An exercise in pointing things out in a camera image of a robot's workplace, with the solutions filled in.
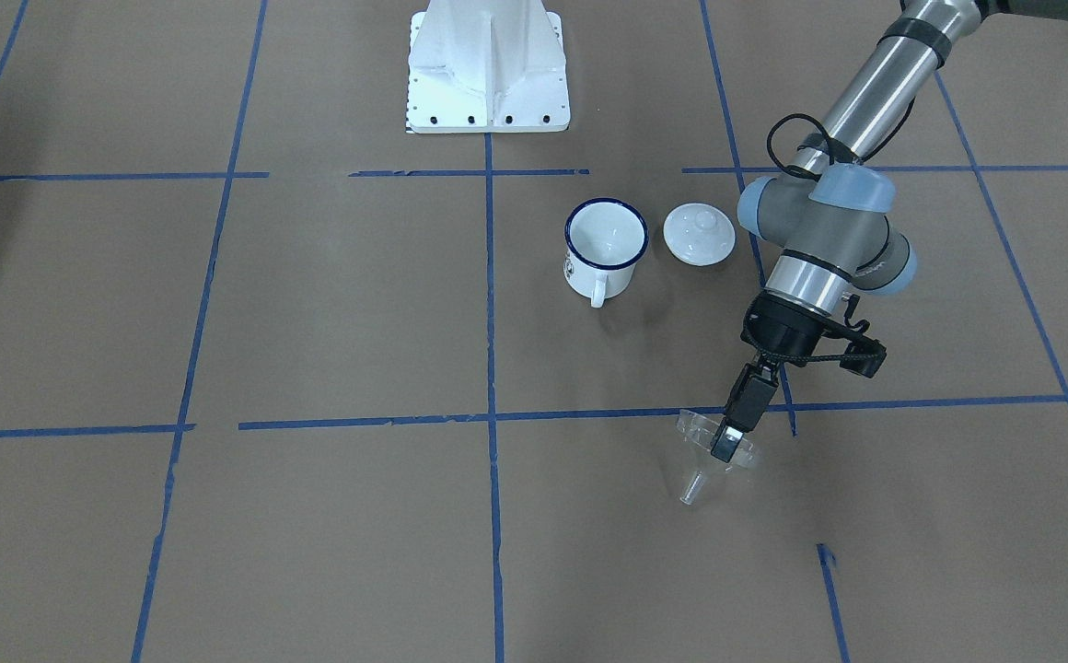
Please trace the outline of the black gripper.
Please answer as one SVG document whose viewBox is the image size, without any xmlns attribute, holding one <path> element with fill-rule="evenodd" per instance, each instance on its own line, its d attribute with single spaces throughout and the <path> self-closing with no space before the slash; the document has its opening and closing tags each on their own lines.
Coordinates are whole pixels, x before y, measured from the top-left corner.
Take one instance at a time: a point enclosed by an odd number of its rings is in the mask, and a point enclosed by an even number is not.
<svg viewBox="0 0 1068 663">
<path fill-rule="evenodd" d="M 752 432 L 757 427 L 778 393 L 779 366 L 842 361 L 842 356 L 815 354 L 819 340 L 833 323 L 828 315 L 795 305 L 771 293 L 760 293 L 753 298 L 740 337 L 756 353 L 731 388 L 724 419 L 720 420 L 712 436 L 714 459 L 729 463 L 744 439 L 744 432 Z"/>
</svg>

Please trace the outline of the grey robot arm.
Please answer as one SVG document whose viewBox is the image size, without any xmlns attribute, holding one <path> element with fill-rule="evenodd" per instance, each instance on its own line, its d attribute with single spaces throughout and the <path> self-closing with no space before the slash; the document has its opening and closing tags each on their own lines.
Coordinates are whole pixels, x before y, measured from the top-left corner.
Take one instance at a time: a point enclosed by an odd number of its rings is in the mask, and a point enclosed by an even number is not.
<svg viewBox="0 0 1068 663">
<path fill-rule="evenodd" d="M 741 337 L 754 348 L 732 386 L 710 441 L 729 463 L 779 388 L 785 365 L 819 364 L 820 340 L 844 340 L 832 357 L 842 369 L 871 378 L 888 351 L 853 320 L 858 295 L 899 293 L 917 256 L 890 223 L 895 184 L 869 168 L 904 126 L 921 88 L 949 59 L 952 46 L 998 14 L 1068 21 L 1068 1 L 904 1 L 826 119 L 779 175 L 751 183 L 737 202 L 737 222 L 781 256 L 753 298 Z"/>
</svg>

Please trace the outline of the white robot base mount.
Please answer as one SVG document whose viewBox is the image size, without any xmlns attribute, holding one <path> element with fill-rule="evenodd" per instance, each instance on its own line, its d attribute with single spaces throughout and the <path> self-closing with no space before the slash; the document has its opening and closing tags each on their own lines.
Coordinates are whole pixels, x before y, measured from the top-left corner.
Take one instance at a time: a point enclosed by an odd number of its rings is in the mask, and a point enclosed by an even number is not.
<svg viewBox="0 0 1068 663">
<path fill-rule="evenodd" d="M 541 1 L 430 1 L 412 14 L 408 132 L 563 132 L 571 120 L 563 21 Z"/>
</svg>

